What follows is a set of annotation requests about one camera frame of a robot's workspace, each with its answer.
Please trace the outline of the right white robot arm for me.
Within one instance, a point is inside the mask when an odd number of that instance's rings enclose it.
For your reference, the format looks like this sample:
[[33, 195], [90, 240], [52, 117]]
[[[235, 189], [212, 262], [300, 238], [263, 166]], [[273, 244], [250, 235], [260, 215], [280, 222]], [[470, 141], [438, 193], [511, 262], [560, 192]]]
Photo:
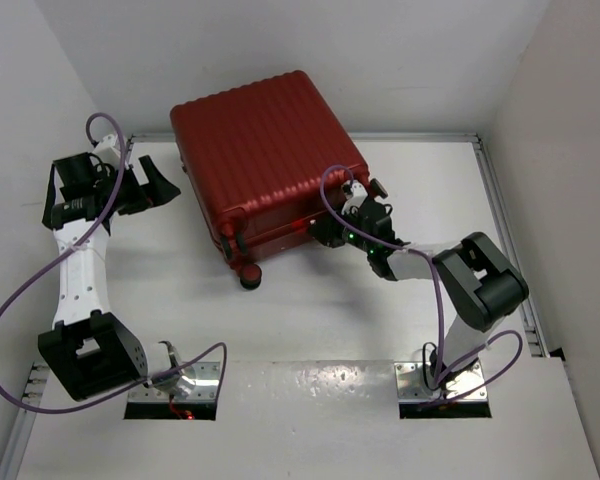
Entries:
[[390, 206], [367, 199], [345, 213], [311, 221], [308, 232], [326, 247], [363, 251], [384, 280], [433, 281], [439, 340], [428, 378], [437, 388], [477, 360], [496, 327], [528, 298], [529, 287], [485, 233], [449, 246], [417, 246], [396, 235], [391, 213]]

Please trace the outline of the red suitcase blue lining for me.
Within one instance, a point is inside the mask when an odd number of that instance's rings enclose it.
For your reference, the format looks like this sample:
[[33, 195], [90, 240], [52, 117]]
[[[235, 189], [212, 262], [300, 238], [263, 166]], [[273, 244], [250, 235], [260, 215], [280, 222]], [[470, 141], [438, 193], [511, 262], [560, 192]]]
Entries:
[[243, 288], [260, 261], [310, 240], [346, 181], [385, 190], [310, 77], [295, 70], [174, 106], [171, 126], [212, 241]]

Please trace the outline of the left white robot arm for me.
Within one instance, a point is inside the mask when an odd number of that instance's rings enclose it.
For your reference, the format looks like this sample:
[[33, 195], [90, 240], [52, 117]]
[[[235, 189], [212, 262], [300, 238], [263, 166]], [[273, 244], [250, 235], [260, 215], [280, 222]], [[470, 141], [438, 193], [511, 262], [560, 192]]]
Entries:
[[[69, 396], [86, 400], [139, 380], [148, 373], [140, 340], [112, 313], [106, 280], [110, 216], [133, 215], [165, 205], [180, 195], [150, 156], [139, 159], [147, 181], [118, 170], [100, 156], [80, 153], [52, 163], [43, 212], [63, 261], [59, 301], [38, 350]], [[108, 218], [96, 219], [106, 203]]]

